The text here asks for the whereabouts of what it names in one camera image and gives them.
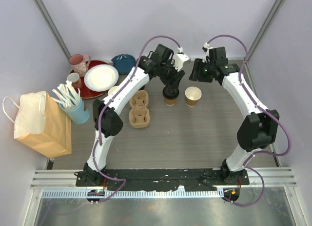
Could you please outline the black coffee lid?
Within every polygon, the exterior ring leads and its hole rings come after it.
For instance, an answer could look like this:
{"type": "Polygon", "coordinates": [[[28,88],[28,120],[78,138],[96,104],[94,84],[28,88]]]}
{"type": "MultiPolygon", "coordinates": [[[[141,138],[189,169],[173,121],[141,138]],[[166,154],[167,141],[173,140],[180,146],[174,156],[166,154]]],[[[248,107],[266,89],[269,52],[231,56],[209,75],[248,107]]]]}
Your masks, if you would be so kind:
{"type": "Polygon", "coordinates": [[[164,98],[174,100],[179,96],[179,89],[168,85],[163,88],[162,94],[164,98]]]}

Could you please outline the brown paper cup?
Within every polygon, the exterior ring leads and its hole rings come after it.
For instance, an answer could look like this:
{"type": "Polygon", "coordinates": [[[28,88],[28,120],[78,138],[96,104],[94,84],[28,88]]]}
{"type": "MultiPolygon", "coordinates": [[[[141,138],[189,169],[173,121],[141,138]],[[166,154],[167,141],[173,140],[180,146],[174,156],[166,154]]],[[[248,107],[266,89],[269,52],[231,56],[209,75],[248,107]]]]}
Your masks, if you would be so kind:
{"type": "Polygon", "coordinates": [[[198,87],[190,86],[185,90],[185,103],[189,107],[195,106],[202,97],[202,92],[198,87]]]}
{"type": "Polygon", "coordinates": [[[164,102],[169,106],[174,105],[176,101],[177,101],[177,97],[174,97],[174,98],[164,97],[164,102]]]}

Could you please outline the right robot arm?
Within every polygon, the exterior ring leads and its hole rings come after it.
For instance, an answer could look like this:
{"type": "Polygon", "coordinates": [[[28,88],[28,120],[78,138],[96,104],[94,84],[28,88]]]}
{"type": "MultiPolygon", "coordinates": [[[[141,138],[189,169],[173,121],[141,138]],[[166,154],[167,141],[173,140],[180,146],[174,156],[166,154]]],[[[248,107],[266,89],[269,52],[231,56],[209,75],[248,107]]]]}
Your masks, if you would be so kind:
{"type": "Polygon", "coordinates": [[[212,48],[205,44],[202,49],[205,58],[195,59],[189,79],[195,82],[217,81],[231,95],[244,119],[236,135],[238,145],[223,162],[220,172],[221,181],[230,185],[237,180],[237,172],[244,169],[256,152],[275,141],[278,124],[272,118],[278,120],[279,113],[269,110],[256,98],[239,73],[239,66],[229,63],[224,47],[212,48]]]}

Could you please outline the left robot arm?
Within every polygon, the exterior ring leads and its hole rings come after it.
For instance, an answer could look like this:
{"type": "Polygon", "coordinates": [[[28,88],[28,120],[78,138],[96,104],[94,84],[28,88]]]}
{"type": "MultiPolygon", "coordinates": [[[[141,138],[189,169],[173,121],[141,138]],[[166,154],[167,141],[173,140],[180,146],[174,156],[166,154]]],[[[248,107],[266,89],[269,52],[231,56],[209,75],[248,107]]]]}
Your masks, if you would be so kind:
{"type": "Polygon", "coordinates": [[[182,68],[188,59],[182,47],[174,53],[172,49],[159,44],[148,56],[138,58],[131,72],[111,95],[93,102],[95,142],[90,158],[83,168],[88,172],[87,181],[92,186],[103,183],[104,175],[100,171],[106,167],[106,157],[114,136],[123,127],[119,115],[125,105],[136,92],[155,77],[158,77],[165,86],[162,91],[163,97],[168,100],[177,99],[179,83],[185,75],[182,68]]]}

